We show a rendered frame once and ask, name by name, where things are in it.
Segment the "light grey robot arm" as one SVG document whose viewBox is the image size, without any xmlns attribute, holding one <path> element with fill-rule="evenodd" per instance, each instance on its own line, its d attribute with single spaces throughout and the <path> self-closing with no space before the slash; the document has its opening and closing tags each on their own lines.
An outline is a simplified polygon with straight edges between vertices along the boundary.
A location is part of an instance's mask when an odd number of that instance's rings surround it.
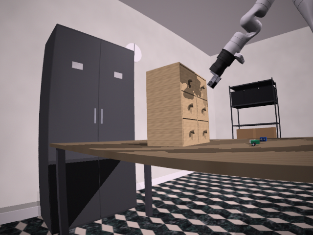
<svg viewBox="0 0 313 235">
<path fill-rule="evenodd" d="M 247 31 L 247 34 L 236 32 L 230 41 L 235 42 L 242 49 L 245 44 L 262 29 L 262 24 L 256 17 L 264 17 L 274 1 L 275 0 L 257 0 L 254 6 L 240 20 L 240 25 Z M 313 33 L 313 0 L 292 1 Z"/>
</svg>

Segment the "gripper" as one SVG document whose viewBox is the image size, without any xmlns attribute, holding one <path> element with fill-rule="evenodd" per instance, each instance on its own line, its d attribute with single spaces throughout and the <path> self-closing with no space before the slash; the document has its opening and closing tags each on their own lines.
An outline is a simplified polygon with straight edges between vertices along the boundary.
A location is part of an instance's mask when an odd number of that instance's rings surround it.
<svg viewBox="0 0 313 235">
<path fill-rule="evenodd" d="M 216 62 L 209 68 L 211 70 L 210 72 L 214 75 L 207 84 L 209 87 L 215 88 L 221 80 L 220 76 L 223 74 L 224 70 L 229 67 L 235 59 L 241 64 L 245 62 L 243 55 L 240 54 L 241 50 L 241 47 L 233 41 L 229 41 L 225 45 L 217 56 Z"/>
</svg>

